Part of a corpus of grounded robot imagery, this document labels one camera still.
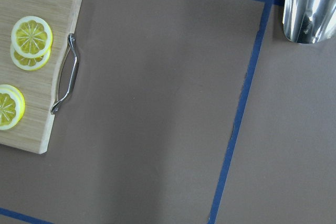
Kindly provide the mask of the lower lemon slice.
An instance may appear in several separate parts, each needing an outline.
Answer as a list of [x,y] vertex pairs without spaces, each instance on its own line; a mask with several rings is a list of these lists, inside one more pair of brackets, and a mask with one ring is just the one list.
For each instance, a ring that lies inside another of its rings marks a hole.
[[13,45],[10,46],[10,56],[14,65],[18,68],[25,70],[25,71],[36,71],[42,68],[44,65],[47,64],[49,57],[50,57],[51,49],[49,48],[47,52],[37,58],[26,58],[21,56],[16,52]]

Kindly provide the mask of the single lemon slice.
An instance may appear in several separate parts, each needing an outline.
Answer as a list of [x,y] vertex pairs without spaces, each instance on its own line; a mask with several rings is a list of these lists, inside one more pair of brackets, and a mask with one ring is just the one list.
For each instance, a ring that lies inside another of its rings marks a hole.
[[25,113],[23,94],[14,86],[1,84],[1,131],[17,125]]

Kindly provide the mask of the steel scoop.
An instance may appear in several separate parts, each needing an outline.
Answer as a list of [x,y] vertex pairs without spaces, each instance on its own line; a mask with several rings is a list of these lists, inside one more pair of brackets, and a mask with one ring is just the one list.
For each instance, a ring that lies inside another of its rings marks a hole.
[[298,44],[315,44],[335,37],[335,0],[285,0],[285,37]]

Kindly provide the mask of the bamboo cutting board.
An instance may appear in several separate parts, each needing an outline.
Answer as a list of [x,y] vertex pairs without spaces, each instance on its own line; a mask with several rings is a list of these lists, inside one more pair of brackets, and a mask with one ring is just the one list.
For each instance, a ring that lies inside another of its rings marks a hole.
[[42,154],[72,93],[82,0],[1,0],[1,143]]

